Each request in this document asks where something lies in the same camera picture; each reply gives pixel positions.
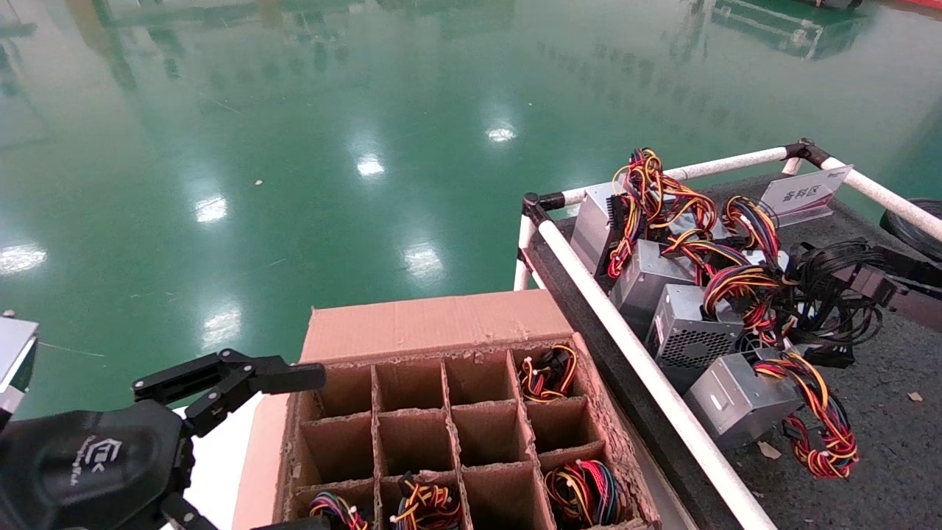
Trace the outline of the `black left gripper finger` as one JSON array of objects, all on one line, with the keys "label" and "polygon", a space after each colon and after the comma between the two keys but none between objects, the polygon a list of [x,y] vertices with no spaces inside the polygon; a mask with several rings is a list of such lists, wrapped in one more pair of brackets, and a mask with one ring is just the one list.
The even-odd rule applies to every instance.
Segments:
[{"label": "black left gripper finger", "polygon": [[[181,494],[172,493],[165,497],[160,504],[163,517],[175,529],[216,529],[212,521],[203,516]],[[283,521],[283,523],[259,526],[255,529],[330,529],[329,521],[323,517],[306,517],[305,519]]]},{"label": "black left gripper finger", "polygon": [[184,430],[203,437],[255,395],[289,395],[319,390],[327,382],[323,364],[293,365],[279,356],[250,358],[227,348],[145,376],[132,384],[135,402],[168,406],[193,395]]}]

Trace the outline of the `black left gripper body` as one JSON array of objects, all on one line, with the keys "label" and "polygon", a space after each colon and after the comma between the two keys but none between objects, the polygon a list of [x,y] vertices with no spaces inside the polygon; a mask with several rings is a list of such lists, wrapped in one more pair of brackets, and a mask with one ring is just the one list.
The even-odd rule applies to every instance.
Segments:
[{"label": "black left gripper body", "polygon": [[162,500],[191,483],[184,428],[152,400],[14,420],[1,439],[2,528],[162,528]]}]

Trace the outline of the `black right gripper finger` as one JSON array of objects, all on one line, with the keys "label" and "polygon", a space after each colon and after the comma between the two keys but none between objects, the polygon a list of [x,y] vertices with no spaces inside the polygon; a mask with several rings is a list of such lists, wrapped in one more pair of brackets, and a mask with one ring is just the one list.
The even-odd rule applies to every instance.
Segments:
[{"label": "black right gripper finger", "polygon": [[879,245],[879,254],[885,262],[883,268],[889,275],[911,283],[941,285],[942,275],[938,263],[922,261],[882,245]]},{"label": "black right gripper finger", "polygon": [[852,272],[852,291],[923,328],[941,331],[940,289],[934,286],[861,265]]}]

